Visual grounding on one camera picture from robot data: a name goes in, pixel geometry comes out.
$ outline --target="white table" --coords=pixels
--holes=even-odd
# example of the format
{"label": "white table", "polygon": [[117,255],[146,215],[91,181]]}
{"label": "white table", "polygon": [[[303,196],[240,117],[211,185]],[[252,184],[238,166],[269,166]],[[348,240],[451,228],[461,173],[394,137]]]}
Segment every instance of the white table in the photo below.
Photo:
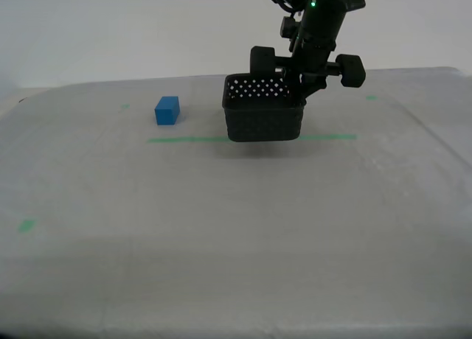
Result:
{"label": "white table", "polygon": [[[1,118],[0,331],[472,335],[470,78],[330,80],[303,141],[156,142],[225,136],[223,79],[67,86]],[[154,120],[166,95],[174,127]]]}

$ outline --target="green tape mark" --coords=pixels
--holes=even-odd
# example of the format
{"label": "green tape mark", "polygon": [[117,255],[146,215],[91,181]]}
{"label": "green tape mark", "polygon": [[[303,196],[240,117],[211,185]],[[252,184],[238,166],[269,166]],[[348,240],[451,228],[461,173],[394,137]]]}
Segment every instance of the green tape mark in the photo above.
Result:
{"label": "green tape mark", "polygon": [[[302,135],[297,140],[356,140],[356,135]],[[227,136],[201,137],[201,136],[181,136],[179,138],[152,138],[148,143],[175,143],[175,142],[231,142]]]}
{"label": "green tape mark", "polygon": [[36,225],[36,220],[26,219],[18,227],[18,232],[25,233],[31,231]]}

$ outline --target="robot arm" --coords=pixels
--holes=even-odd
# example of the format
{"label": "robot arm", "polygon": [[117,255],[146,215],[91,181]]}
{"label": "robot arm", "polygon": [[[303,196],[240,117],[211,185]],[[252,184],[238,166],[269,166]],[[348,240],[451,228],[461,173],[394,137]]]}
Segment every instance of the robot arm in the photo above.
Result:
{"label": "robot arm", "polygon": [[[293,95],[306,98],[326,88],[328,75],[342,75],[346,87],[361,87],[365,71],[360,57],[339,55],[328,62],[346,13],[365,7],[365,0],[272,0],[291,15],[284,17],[280,34],[290,40],[291,57],[276,57],[273,48],[251,51],[251,73],[269,74],[282,69]],[[300,22],[295,13],[303,11]]]}

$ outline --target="perforated basket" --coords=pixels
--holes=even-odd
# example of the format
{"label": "perforated basket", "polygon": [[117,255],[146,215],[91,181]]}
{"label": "perforated basket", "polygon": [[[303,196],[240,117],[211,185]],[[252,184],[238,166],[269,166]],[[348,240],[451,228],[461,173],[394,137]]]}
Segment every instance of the perforated basket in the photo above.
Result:
{"label": "perforated basket", "polygon": [[223,108],[232,141],[282,141],[299,137],[305,100],[294,100],[282,75],[226,77]]}

